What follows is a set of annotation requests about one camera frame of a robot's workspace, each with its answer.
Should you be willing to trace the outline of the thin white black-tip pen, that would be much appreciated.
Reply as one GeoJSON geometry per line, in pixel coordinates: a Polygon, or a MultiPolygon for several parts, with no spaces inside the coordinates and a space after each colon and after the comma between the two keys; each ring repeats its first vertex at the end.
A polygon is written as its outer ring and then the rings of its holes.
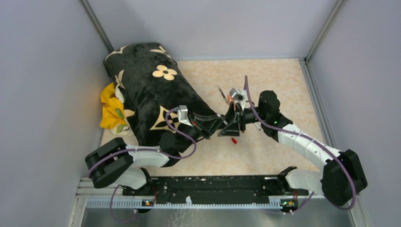
{"type": "Polygon", "coordinates": [[[254,125],[259,131],[261,130],[261,127],[260,127],[260,125],[258,123],[254,123],[254,125]]]}

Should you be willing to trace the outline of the black gel pen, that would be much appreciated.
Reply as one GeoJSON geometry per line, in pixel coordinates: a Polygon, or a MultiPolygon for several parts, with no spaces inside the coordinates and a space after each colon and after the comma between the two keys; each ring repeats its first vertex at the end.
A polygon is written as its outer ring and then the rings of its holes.
{"type": "Polygon", "coordinates": [[[223,90],[221,89],[220,86],[218,86],[218,90],[219,90],[220,94],[222,95],[222,97],[223,97],[225,103],[228,104],[228,99],[227,99],[225,93],[223,92],[223,90]]]}

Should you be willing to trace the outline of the orange pen red cap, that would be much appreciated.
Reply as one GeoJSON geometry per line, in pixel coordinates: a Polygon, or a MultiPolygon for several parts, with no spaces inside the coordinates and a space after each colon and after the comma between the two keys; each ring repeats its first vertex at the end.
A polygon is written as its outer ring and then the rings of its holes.
{"type": "Polygon", "coordinates": [[[227,95],[227,100],[229,104],[234,102],[230,94],[227,95]]]}

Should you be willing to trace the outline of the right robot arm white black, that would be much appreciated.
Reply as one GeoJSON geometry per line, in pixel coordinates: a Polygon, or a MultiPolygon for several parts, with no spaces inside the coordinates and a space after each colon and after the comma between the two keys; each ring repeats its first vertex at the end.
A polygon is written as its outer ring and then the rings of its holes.
{"type": "Polygon", "coordinates": [[[296,168],[289,171],[277,182],[281,194],[290,195],[295,189],[304,189],[343,206],[368,186],[356,152],[332,148],[307,135],[280,112],[280,101],[274,91],[261,92],[257,106],[250,103],[246,107],[249,99],[243,89],[231,89],[225,100],[229,110],[219,136],[238,136],[247,124],[259,122],[265,135],[292,148],[317,167],[317,171],[296,168]]]}

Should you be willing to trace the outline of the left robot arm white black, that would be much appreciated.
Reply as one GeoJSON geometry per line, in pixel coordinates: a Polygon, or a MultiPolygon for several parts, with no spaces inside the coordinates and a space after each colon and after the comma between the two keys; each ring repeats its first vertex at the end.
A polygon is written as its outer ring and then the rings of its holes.
{"type": "Polygon", "coordinates": [[[128,186],[139,195],[150,193],[152,183],[146,166],[167,167],[191,157],[201,139],[209,139],[228,125],[224,115],[202,116],[173,109],[166,113],[168,130],[156,146],[128,145],[115,138],[88,154],[84,161],[95,188],[113,183],[128,186]]]}

